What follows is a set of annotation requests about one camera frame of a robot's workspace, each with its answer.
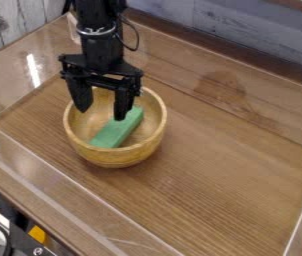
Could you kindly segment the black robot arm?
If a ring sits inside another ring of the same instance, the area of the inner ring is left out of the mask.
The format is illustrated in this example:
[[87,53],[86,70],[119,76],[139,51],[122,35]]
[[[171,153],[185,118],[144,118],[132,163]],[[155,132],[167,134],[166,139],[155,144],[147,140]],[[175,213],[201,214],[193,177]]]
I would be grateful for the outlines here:
[[92,87],[115,93],[114,118],[126,119],[140,95],[143,71],[124,60],[124,50],[136,51],[123,41],[126,0],[75,0],[82,53],[59,56],[60,76],[67,82],[78,110],[84,113],[94,104]]

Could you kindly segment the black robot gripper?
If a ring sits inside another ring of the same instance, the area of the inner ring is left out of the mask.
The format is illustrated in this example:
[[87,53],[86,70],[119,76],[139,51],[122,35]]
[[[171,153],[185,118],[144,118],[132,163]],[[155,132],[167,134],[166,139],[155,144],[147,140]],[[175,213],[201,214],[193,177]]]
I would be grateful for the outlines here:
[[126,119],[134,98],[140,95],[143,71],[124,61],[122,32],[78,29],[82,52],[63,54],[62,78],[78,110],[84,113],[94,103],[92,86],[115,92],[114,118]]

